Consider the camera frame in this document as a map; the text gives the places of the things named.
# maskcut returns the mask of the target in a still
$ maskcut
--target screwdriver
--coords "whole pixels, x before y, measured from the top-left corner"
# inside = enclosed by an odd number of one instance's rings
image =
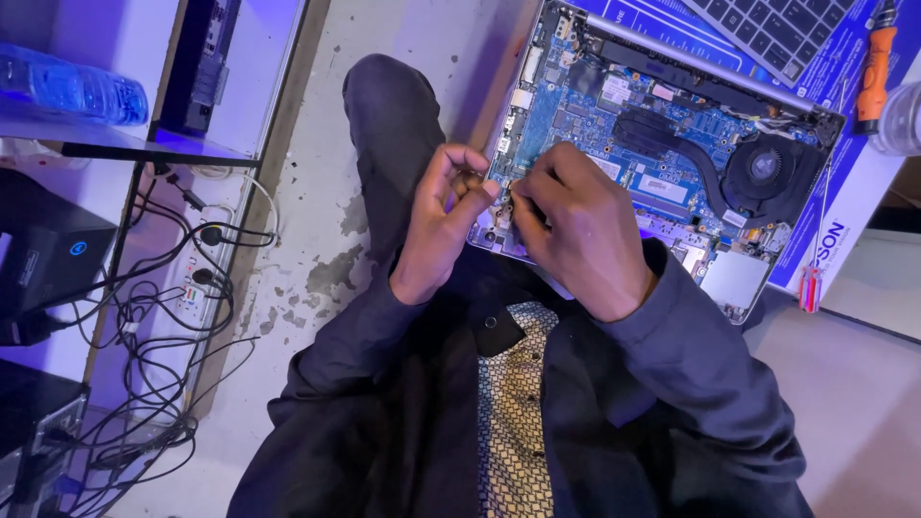
[[[847,79],[841,81],[841,98],[838,101],[838,112],[845,109],[845,94],[847,93]],[[828,201],[828,186],[832,179],[834,166],[834,148],[828,153],[828,161],[822,171],[825,173],[825,190],[822,192],[822,212],[819,213],[819,228],[815,232],[815,247],[812,249],[812,261],[803,266],[803,277],[799,280],[799,308],[807,313],[819,310],[822,299],[822,270],[819,269],[819,241],[822,239],[822,226],[825,222],[825,204]]]
[[[873,31],[869,34],[867,70],[863,89],[857,97],[857,123],[855,135],[875,135],[880,132],[880,115],[886,104],[886,79],[889,77],[889,52],[898,30],[895,22],[895,1],[883,0],[876,15]]]

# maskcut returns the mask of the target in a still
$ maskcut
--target plastic bottle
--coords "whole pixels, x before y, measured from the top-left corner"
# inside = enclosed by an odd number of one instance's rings
[[[0,100],[111,125],[140,125],[148,116],[147,95],[137,81],[2,41]]]
[[[884,155],[921,155],[921,83],[910,83],[889,92],[880,115],[880,133],[870,145]]]

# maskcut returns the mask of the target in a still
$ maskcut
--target hand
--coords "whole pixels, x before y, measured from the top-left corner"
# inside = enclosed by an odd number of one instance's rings
[[[512,184],[512,199],[528,255],[596,319],[626,318],[656,286],[630,194],[573,144],[561,142],[540,157]]]
[[[483,182],[489,160],[472,147],[442,144],[415,189],[413,214],[390,283],[397,300],[429,301],[454,269],[476,217],[493,204],[500,187]]]

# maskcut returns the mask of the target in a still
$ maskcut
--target blue light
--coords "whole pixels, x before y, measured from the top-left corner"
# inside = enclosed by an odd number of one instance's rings
[[[74,246],[70,247],[71,255],[80,255],[81,253],[87,250],[87,244],[83,241],[75,243]]]

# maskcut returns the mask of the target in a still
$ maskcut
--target cooling fan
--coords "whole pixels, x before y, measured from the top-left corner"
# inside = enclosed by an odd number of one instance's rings
[[[793,224],[825,159],[815,147],[757,134],[732,154],[720,191],[731,209],[748,218],[745,229]]]

